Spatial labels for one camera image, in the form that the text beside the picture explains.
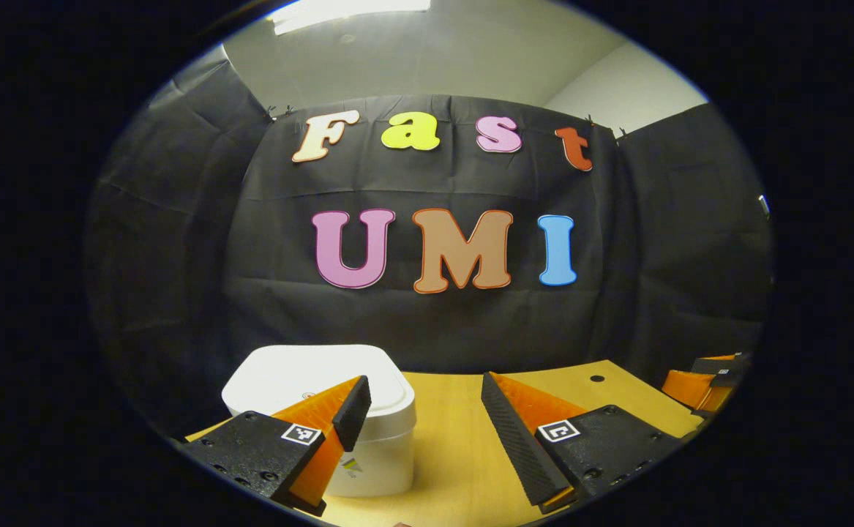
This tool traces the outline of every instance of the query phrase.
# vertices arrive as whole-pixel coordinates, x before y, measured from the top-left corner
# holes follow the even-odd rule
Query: ceiling
[[[460,94],[544,106],[626,42],[547,0],[432,0],[426,12],[327,21],[276,36],[259,20],[225,41],[260,103],[306,108],[383,94]]]

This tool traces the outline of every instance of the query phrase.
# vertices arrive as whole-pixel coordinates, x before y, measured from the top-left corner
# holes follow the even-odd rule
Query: blue letter
[[[567,216],[541,216],[537,225],[544,229],[547,244],[547,269],[541,273],[541,284],[569,285],[577,281],[577,274],[570,267],[570,230],[573,219]]]

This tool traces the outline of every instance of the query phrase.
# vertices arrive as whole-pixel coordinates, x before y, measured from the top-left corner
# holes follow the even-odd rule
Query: pink letter
[[[365,266],[353,269],[342,263],[342,227],[349,223],[349,214],[336,210],[312,217],[316,226],[316,266],[323,279],[336,287],[363,289],[384,274],[387,224],[394,221],[394,211],[373,208],[363,211],[359,219],[367,225],[367,257]]]
[[[476,121],[476,130],[481,134],[476,138],[486,152],[517,152],[521,147],[521,137],[511,130],[517,130],[517,124],[509,117],[482,117]]]

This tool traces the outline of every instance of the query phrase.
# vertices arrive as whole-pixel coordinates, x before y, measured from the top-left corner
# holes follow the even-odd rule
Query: orange letter
[[[345,123],[355,124],[359,122],[358,110],[340,111],[330,113],[328,116],[316,116],[307,119],[307,134],[303,137],[300,150],[293,154],[293,162],[322,160],[329,153],[329,148],[323,147],[323,141],[329,139],[329,144],[339,143],[342,139],[342,131]]]
[[[580,137],[576,129],[559,129],[554,131],[557,137],[563,139],[563,153],[566,154],[566,160],[570,164],[581,171],[593,170],[593,161],[587,160],[583,156],[583,147],[590,146],[586,138]]]
[[[443,261],[460,289],[469,283],[477,263],[479,274],[473,280],[477,288],[493,289],[510,284],[506,251],[508,226],[512,220],[509,212],[487,210],[467,242],[448,210],[427,208],[413,213],[413,222],[423,230],[424,237],[423,270],[420,280],[413,283],[413,290],[421,294],[446,291],[449,283],[443,278]]]

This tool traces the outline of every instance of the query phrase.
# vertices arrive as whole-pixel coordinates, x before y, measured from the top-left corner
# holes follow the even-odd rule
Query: black fabric backdrop
[[[292,163],[306,118],[359,110],[322,160]],[[437,118],[432,151],[380,140],[401,111]],[[476,144],[476,120],[509,116],[514,154]],[[579,171],[554,135],[588,138]],[[128,395],[180,436],[226,415],[220,388],[254,348],[369,343],[401,370],[500,373],[608,358],[660,386],[698,356],[750,351],[769,286],[768,224],[752,165],[711,106],[622,137],[576,117],[476,97],[371,97],[270,124],[218,47],[152,97],[113,147],[86,232],[89,297]],[[510,285],[418,294],[411,216],[514,215]],[[386,272],[363,290],[320,277],[316,213],[350,214],[347,266],[365,258],[359,213],[389,208]],[[541,284],[541,214],[574,220],[577,281]]]

